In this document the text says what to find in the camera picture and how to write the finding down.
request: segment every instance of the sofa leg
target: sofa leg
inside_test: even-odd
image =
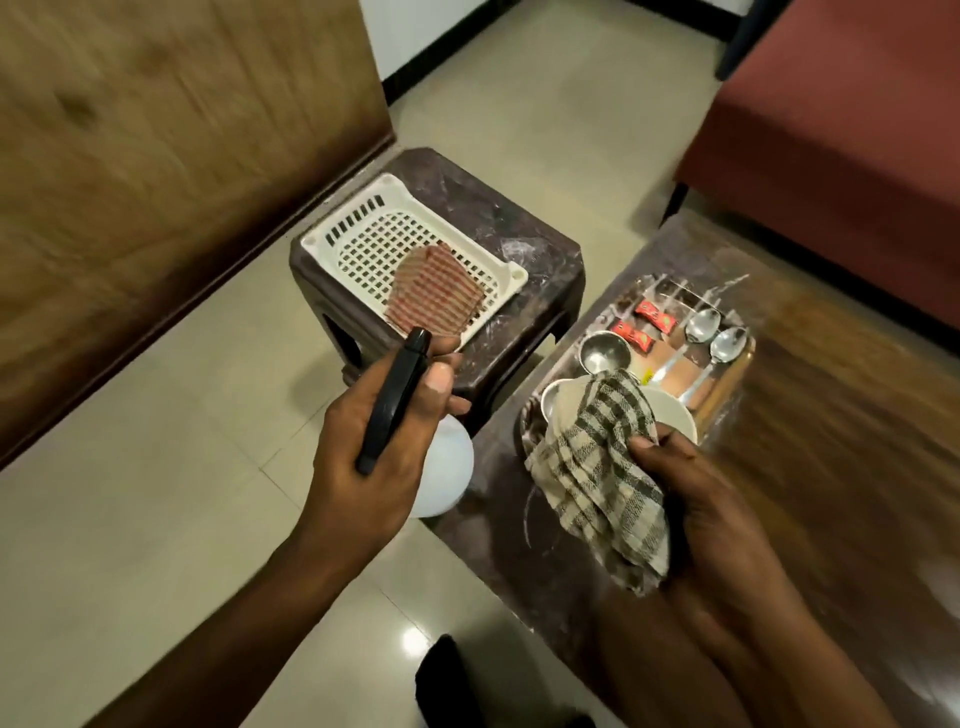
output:
[[[666,222],[668,217],[672,217],[680,211],[686,199],[686,193],[689,191],[689,185],[683,182],[677,182],[677,186],[673,188],[673,194],[670,195],[670,202],[666,204],[666,210],[663,211],[663,217],[660,219],[661,225]]]

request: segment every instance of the red sofa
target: red sofa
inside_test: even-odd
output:
[[[676,179],[960,328],[960,2],[794,0]]]

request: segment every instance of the wooden door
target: wooden door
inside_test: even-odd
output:
[[[357,0],[0,0],[0,466],[393,138]]]

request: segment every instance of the hand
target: hand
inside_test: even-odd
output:
[[[808,612],[743,496],[680,432],[657,431],[659,446],[635,437],[630,452],[663,487],[668,512],[682,506],[687,553],[671,552],[664,594],[708,655],[736,659]]]
[[[290,539],[300,552],[335,553],[343,557],[341,564],[359,573],[394,538],[410,515],[437,424],[447,412],[469,412],[468,401],[451,395],[462,359],[452,352],[459,343],[458,337],[433,338],[433,363],[370,475],[358,473],[354,462],[396,352],[371,365],[328,406],[310,494]]]

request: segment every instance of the spoon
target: spoon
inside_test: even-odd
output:
[[[710,343],[710,363],[700,373],[697,380],[680,395],[679,399],[687,404],[700,388],[717,364],[730,364],[747,346],[747,329],[744,327],[726,328]]]
[[[705,344],[713,338],[717,329],[720,328],[720,311],[716,308],[705,308],[696,313],[693,318],[686,322],[684,328],[684,344],[673,352],[673,355],[657,369],[657,372],[650,378],[651,384],[662,381],[673,365],[680,361],[681,357],[690,348],[690,344]]]

